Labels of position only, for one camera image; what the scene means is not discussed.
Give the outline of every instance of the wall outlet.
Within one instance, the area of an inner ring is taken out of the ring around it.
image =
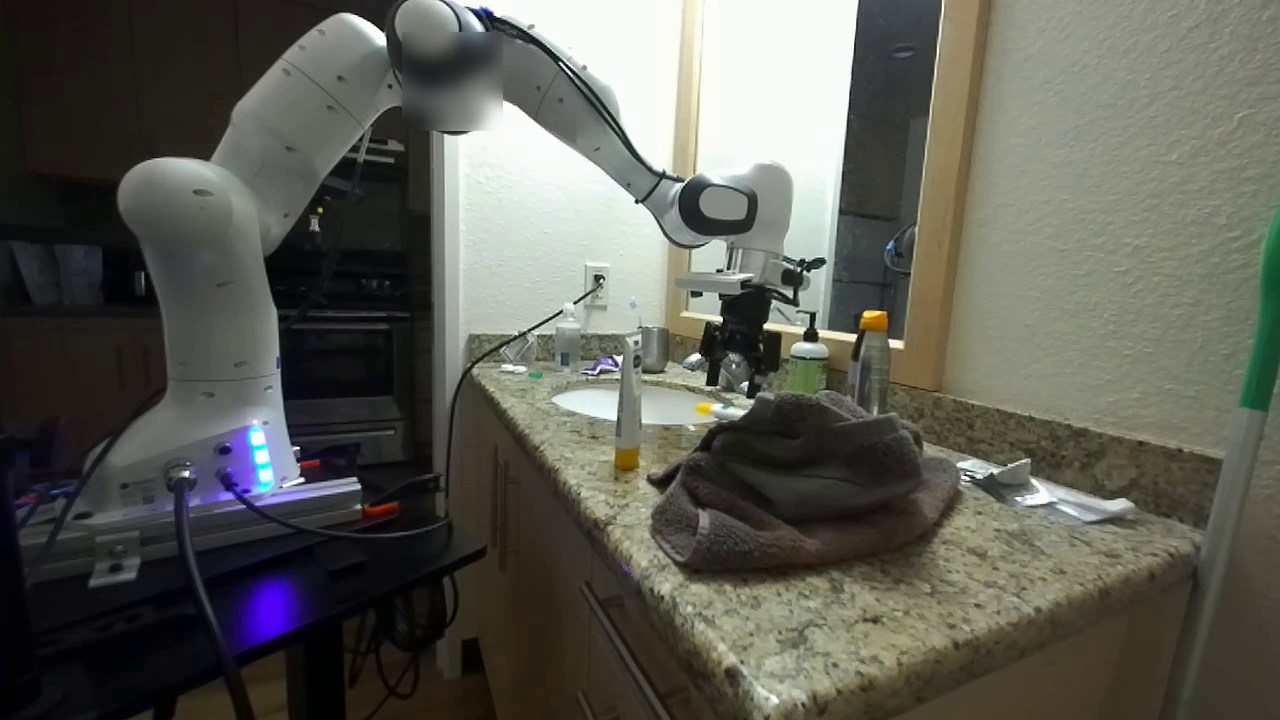
[[[602,313],[608,308],[608,265],[602,262],[585,262],[585,294],[594,288],[594,297],[585,300],[585,308]]]

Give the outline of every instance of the granite countertop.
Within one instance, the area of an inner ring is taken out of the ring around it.
[[[926,543],[883,562],[688,577],[647,535],[660,494],[645,478],[690,431],[647,431],[638,472],[614,478],[610,423],[551,414],[554,380],[495,365],[476,380],[724,716],[894,716],[1192,577],[1187,526],[1073,526],[971,490]]]

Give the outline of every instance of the bathroom sink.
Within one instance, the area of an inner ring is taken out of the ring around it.
[[[591,419],[614,419],[614,380],[599,385],[573,385],[559,390],[551,402],[559,414],[591,416]],[[677,385],[638,385],[638,423],[712,423],[709,403],[716,403],[712,391],[677,390]]]

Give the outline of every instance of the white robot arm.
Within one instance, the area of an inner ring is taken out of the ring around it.
[[[381,33],[341,14],[247,90],[210,159],[161,157],[118,180],[118,217],[156,281],[168,391],[106,443],[91,490],[94,512],[162,507],[161,478],[177,459],[199,481],[196,504],[224,500],[224,481],[256,494],[299,481],[262,257],[381,111],[413,109],[440,131],[473,131],[488,101],[523,109],[587,157],[671,243],[729,241],[739,281],[712,294],[748,303],[742,319],[724,313],[729,329],[739,323],[729,346],[759,349],[791,217],[785,167],[757,164],[729,180],[647,167],[614,120],[610,91],[504,18],[399,0]]]

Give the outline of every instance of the towel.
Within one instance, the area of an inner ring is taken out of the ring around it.
[[[847,398],[759,398],[651,478],[651,540],[690,573],[785,573],[894,551],[959,498],[950,459]]]

